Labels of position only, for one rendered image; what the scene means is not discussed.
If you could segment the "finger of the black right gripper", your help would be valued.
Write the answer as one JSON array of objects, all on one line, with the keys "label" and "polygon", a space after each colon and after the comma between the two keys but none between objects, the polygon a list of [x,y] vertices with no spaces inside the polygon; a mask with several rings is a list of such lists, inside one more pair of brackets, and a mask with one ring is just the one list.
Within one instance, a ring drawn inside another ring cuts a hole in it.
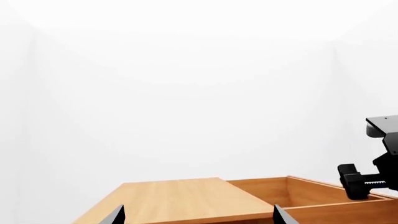
[{"label": "finger of the black right gripper", "polygon": [[365,182],[371,180],[371,175],[362,175],[356,170],[354,164],[341,164],[338,165],[337,169],[340,175],[340,182],[349,199],[368,199],[370,188],[366,186]]}]

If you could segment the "wooden table top panel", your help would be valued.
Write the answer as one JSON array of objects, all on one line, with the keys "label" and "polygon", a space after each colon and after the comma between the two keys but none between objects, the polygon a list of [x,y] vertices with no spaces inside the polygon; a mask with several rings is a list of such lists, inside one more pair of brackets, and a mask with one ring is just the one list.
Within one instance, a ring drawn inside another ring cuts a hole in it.
[{"label": "wooden table top panel", "polygon": [[270,218],[274,207],[217,177],[123,183],[73,224],[98,224],[123,205],[126,224],[202,224]]}]

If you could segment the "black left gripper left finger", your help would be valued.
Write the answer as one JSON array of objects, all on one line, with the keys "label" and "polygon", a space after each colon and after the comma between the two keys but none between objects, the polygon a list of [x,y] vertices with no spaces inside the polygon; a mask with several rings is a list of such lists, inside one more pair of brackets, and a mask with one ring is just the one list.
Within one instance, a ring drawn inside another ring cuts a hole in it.
[{"label": "black left gripper left finger", "polygon": [[124,224],[124,222],[125,222],[124,205],[119,205],[101,221],[101,224]]}]

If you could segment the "light wooden drawer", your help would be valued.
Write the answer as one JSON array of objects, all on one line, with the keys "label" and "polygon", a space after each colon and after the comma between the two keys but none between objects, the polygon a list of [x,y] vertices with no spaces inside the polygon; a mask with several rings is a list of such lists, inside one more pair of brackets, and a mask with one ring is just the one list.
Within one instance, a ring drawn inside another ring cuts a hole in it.
[{"label": "light wooden drawer", "polygon": [[265,201],[279,205],[300,224],[398,224],[398,198],[370,194],[350,200],[344,188],[299,177],[229,180]]}]

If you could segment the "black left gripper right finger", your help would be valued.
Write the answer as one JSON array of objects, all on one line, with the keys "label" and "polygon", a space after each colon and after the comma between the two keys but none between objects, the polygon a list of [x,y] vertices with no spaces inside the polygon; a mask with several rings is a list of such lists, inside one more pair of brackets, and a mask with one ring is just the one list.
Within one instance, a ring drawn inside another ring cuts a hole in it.
[{"label": "black left gripper right finger", "polygon": [[274,205],[272,215],[273,224],[299,224],[290,214],[279,205]]}]

